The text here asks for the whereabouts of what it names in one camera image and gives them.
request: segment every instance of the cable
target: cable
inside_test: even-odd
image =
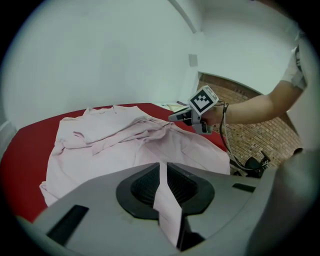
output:
[[[223,102],[223,110],[222,110],[222,119],[221,119],[221,123],[219,126],[219,133],[220,133],[220,137],[222,139],[222,143],[225,146],[225,148],[230,152],[231,157],[234,159],[235,163],[238,165],[238,167],[243,170],[243,171],[257,171],[260,170],[261,168],[263,168],[264,166],[266,166],[268,163],[262,164],[260,167],[258,168],[247,168],[245,167],[233,154],[231,148],[228,147],[228,145],[230,145],[229,143],[229,139],[228,139],[228,134],[227,134],[227,122],[226,122],[226,111],[228,109],[229,104],[226,104],[223,100],[221,101]],[[224,126],[224,134],[225,134],[225,138],[223,136],[222,133],[222,125]]]
[[[226,117],[225,117],[225,112],[223,113],[223,126],[224,126],[224,136],[225,136],[225,139],[226,139],[226,143],[228,145],[230,145],[229,143],[229,139],[228,139],[228,133],[227,133],[227,125],[226,125]],[[265,164],[262,164],[259,168],[246,168],[244,167],[242,164],[240,165],[240,162],[238,161],[238,159],[234,156],[234,153],[232,152],[231,150],[231,147],[228,149],[232,158],[235,159],[235,162],[236,164],[240,167],[240,169],[244,169],[244,170],[247,170],[247,171],[255,171],[255,170],[260,170],[262,167],[266,166],[268,163],[265,163]]]

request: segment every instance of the black slot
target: black slot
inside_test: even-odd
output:
[[[239,189],[239,190],[247,191],[250,193],[253,193],[256,189],[254,186],[245,185],[245,184],[241,184],[241,183],[235,183],[235,184],[233,184],[232,187]]]
[[[88,207],[81,205],[73,206],[46,235],[64,246],[88,210]]]

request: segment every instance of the pink cloth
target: pink cloth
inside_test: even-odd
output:
[[[157,162],[160,186],[153,207],[176,245],[182,210],[167,184],[167,163],[230,174],[229,157],[206,138],[138,107],[87,109],[82,116],[61,120],[40,189],[49,206],[90,179]]]

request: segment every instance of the red table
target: red table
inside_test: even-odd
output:
[[[150,116],[166,121],[172,113],[151,103],[122,106],[138,106]],[[32,222],[47,207],[39,185],[46,180],[48,159],[54,147],[59,121],[65,117],[79,117],[83,113],[84,110],[79,110],[57,115],[23,127],[14,136],[0,164],[1,186],[14,215]],[[177,122],[176,125],[194,132],[191,126],[183,122]],[[218,133],[213,132],[204,137],[226,151]]]

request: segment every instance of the shirt sleeve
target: shirt sleeve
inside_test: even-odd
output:
[[[298,47],[291,51],[288,67],[286,68],[281,80],[287,81],[302,90],[307,87],[304,74],[300,69],[300,52]]]

